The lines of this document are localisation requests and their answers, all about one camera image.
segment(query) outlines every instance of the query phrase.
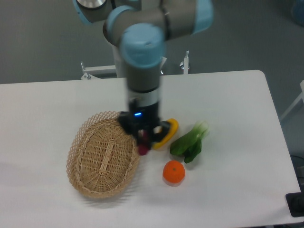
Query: oval wicker basket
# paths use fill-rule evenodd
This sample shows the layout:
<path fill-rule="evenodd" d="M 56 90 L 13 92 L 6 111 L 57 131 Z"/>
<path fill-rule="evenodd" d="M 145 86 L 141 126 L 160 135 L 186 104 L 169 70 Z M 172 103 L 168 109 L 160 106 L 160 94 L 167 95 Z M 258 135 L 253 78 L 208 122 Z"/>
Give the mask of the oval wicker basket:
<path fill-rule="evenodd" d="M 68 154 L 67 175 L 80 193 L 107 198 L 132 180 L 139 162 L 136 141 L 120 127 L 117 112 L 89 118 L 79 129 Z"/>

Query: gray floor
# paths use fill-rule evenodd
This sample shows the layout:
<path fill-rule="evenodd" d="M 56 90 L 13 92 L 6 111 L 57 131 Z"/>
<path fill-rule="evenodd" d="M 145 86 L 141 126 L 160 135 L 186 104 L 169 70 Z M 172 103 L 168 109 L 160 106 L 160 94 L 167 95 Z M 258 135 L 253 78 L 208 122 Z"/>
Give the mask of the gray floor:
<path fill-rule="evenodd" d="M 304 80 L 304 28 L 292 0 L 214 0 L 212 27 L 167 43 L 166 74 L 190 51 L 192 73 L 259 69 L 280 115 Z M 77 80 L 86 66 L 114 64 L 102 23 L 83 25 L 71 1 L 0 1 L 0 83 Z M 304 151 L 304 110 L 282 125 L 291 153 Z"/>

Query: blue joint cap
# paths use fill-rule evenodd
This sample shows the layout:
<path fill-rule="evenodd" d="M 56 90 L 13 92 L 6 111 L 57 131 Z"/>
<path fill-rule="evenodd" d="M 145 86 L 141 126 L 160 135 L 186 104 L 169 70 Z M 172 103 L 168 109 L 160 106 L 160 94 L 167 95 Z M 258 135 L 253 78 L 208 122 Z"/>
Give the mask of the blue joint cap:
<path fill-rule="evenodd" d="M 122 35 L 121 55 L 133 67 L 147 69 L 160 64 L 164 50 L 164 34 L 152 24 L 132 25 Z"/>
<path fill-rule="evenodd" d="M 197 0 L 193 34 L 209 28 L 213 22 L 213 6 L 211 0 Z"/>
<path fill-rule="evenodd" d="M 81 19 L 82 23 L 84 23 L 85 25 L 92 25 L 92 23 L 82 13 L 82 11 L 77 3 L 77 0 L 73 0 L 73 5 L 74 5 L 76 12 L 77 12 L 79 18 Z"/>
<path fill-rule="evenodd" d="M 109 14 L 108 19 L 106 20 L 106 29 L 110 39 L 112 39 L 112 28 L 116 18 L 119 16 L 119 14 L 126 10 L 135 11 L 135 9 L 131 6 L 120 6 L 112 10 L 112 12 Z"/>

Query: yellow object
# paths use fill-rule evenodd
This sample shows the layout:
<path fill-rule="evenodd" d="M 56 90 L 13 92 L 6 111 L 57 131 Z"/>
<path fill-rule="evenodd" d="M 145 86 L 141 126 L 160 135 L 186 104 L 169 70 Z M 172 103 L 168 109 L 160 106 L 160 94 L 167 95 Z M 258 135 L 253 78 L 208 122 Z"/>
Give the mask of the yellow object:
<path fill-rule="evenodd" d="M 153 145 L 154 150 L 157 150 L 166 144 L 173 137 L 173 135 L 175 135 L 179 128 L 179 122 L 177 122 L 176 119 L 169 119 L 167 122 L 170 123 L 169 132 L 160 142 Z"/>

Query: black cable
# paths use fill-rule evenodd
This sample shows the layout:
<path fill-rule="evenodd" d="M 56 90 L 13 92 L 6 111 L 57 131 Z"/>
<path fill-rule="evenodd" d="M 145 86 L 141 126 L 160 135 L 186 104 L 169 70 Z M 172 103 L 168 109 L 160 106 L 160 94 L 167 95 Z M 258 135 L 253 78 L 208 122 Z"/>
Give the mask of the black cable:
<path fill-rule="evenodd" d="M 290 157 L 301 158 L 302 160 L 304 160 L 304 158 L 297 156 L 297 155 L 290 155 Z"/>
<path fill-rule="evenodd" d="M 112 9 L 116 8 L 115 0 L 111 0 Z"/>

